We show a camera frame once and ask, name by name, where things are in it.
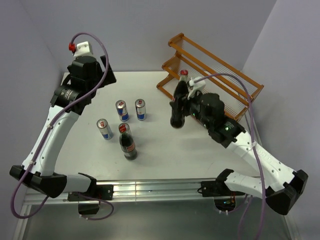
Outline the cola glass bottle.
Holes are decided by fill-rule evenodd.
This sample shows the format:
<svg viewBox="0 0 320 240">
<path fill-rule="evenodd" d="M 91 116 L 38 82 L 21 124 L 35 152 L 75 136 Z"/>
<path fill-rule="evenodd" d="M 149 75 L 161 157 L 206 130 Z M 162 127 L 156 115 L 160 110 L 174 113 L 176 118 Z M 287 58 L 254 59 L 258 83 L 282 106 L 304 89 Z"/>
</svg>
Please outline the cola glass bottle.
<svg viewBox="0 0 320 240">
<path fill-rule="evenodd" d="M 120 124 L 118 126 L 118 130 L 120 133 L 119 144 L 124 157 L 130 161 L 136 159 L 138 156 L 138 152 L 136 150 L 135 141 L 132 135 L 128 132 L 126 125 L 124 123 Z"/>
<path fill-rule="evenodd" d="M 174 90 L 171 106 L 170 124 L 175 129 L 180 129 L 185 123 L 184 105 L 186 96 L 189 94 L 188 90 L 188 74 L 186 69 L 180 71 L 180 78 Z"/>
</svg>

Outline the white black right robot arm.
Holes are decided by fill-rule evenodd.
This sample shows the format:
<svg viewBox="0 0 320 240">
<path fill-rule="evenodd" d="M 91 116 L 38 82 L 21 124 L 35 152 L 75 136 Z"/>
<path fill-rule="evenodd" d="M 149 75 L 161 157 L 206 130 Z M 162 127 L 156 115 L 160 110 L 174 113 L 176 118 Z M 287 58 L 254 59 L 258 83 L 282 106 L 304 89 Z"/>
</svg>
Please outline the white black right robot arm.
<svg viewBox="0 0 320 240">
<path fill-rule="evenodd" d="M 216 143 L 239 156 L 260 174 L 260 177 L 252 177 L 227 168 L 214 181 L 201 183 L 203 197 L 249 194 L 262 199 L 280 215 L 289 213 L 306 187 L 308 174 L 305 171 L 286 166 L 254 141 L 241 124 L 226 116 L 225 105 L 216 93 L 194 97 L 175 93 L 170 106 L 172 127 L 181 128 L 185 117 L 194 117 Z"/>
</svg>

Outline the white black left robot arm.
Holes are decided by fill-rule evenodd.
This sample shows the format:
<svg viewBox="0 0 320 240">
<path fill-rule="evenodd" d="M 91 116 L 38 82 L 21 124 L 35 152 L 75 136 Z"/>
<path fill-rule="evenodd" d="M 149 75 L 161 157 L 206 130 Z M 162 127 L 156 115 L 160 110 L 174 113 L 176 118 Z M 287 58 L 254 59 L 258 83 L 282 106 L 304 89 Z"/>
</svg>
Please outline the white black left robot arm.
<svg viewBox="0 0 320 240">
<path fill-rule="evenodd" d="M 20 184 L 50 198 L 65 192 L 79 192 L 86 200 L 96 197 L 94 177 L 59 174 L 55 167 L 66 137 L 97 90 L 117 81 L 107 56 L 100 59 L 104 70 L 91 55 L 77 56 L 67 67 L 69 73 L 53 93 L 47 120 L 33 149 L 21 165 L 13 165 L 9 171 Z"/>
</svg>

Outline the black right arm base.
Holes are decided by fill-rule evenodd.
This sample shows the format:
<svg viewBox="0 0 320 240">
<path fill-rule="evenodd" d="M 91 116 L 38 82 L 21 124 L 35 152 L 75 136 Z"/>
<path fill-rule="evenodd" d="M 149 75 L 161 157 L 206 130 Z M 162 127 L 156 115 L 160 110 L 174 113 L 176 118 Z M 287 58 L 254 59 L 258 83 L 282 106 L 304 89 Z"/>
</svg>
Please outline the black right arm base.
<svg viewBox="0 0 320 240">
<path fill-rule="evenodd" d="M 197 193 L 204 198 L 212 197 L 214 206 L 219 212 L 231 212 L 236 208 L 236 194 L 228 188 L 220 186 L 215 180 L 201 181 Z"/>
</svg>

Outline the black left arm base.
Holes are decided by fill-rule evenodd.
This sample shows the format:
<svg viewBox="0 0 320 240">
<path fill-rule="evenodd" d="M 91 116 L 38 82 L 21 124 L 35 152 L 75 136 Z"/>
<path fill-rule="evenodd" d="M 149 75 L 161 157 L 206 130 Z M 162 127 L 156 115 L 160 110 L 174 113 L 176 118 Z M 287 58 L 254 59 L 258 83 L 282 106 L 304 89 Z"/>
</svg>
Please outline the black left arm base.
<svg viewBox="0 0 320 240">
<path fill-rule="evenodd" d="M 78 203 L 78 213 L 85 217 L 95 217 L 102 204 L 113 199 L 114 186 L 112 184 L 97 185 L 95 190 L 91 193 L 70 192 L 67 196 L 68 202 Z"/>
</svg>

